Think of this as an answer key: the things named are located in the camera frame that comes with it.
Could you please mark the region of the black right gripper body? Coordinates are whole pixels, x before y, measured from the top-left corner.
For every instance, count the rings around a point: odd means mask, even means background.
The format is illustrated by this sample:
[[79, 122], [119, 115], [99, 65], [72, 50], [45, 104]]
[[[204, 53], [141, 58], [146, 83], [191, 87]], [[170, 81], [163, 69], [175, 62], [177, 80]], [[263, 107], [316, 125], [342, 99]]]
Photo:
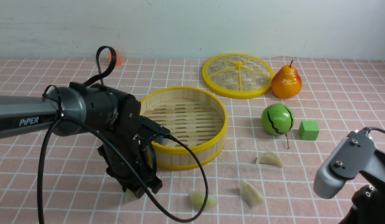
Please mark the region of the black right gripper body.
[[364, 170], [368, 184], [357, 190], [340, 224], [385, 224], [385, 153], [376, 149]]

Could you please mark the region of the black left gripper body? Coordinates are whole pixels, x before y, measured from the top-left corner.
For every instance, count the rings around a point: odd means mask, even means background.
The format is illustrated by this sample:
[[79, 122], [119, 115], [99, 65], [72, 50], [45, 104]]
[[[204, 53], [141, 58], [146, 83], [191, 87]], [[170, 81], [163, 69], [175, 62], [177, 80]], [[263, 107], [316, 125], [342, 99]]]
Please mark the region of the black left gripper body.
[[134, 177], [124, 161], [131, 165], [140, 179], [147, 178], [151, 180], [157, 177], [156, 163], [154, 162], [152, 166], [148, 163], [148, 155], [154, 155], [154, 151], [151, 151], [151, 142], [142, 137], [128, 139], [126, 136], [108, 129], [100, 130], [99, 133], [117, 150], [115, 152], [106, 143], [98, 148], [100, 156], [104, 157], [108, 165], [107, 174], [115, 178], [120, 184], [121, 182], [129, 182], [140, 187], [140, 182]]

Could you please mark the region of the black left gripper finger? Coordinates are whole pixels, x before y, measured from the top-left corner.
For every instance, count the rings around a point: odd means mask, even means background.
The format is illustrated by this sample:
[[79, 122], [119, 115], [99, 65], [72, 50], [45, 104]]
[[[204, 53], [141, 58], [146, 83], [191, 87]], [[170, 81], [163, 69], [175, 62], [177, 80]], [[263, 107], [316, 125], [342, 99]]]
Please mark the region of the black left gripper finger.
[[[163, 183], [162, 180], [160, 180], [158, 177], [154, 177], [151, 180], [147, 178], [141, 178], [142, 183], [144, 183], [144, 186], [146, 186], [147, 190], [151, 190], [153, 194], [157, 194], [158, 191], [161, 190]], [[145, 190], [143, 188], [143, 184], [140, 184], [140, 198], [144, 196]]]
[[137, 190], [137, 185], [134, 183], [129, 182], [121, 182], [122, 190], [123, 192], [126, 192], [127, 190], [131, 191], [133, 194]]

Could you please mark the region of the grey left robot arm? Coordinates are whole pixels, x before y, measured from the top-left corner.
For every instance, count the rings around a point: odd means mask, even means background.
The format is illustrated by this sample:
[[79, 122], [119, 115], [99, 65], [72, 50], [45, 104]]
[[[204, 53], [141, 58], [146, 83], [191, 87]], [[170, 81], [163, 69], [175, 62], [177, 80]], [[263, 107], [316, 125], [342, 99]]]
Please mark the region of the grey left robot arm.
[[72, 82], [43, 97], [0, 96], [0, 139], [48, 129], [60, 112], [103, 135], [154, 194], [161, 189], [156, 169], [148, 163], [149, 137], [141, 126], [141, 103], [115, 88]]

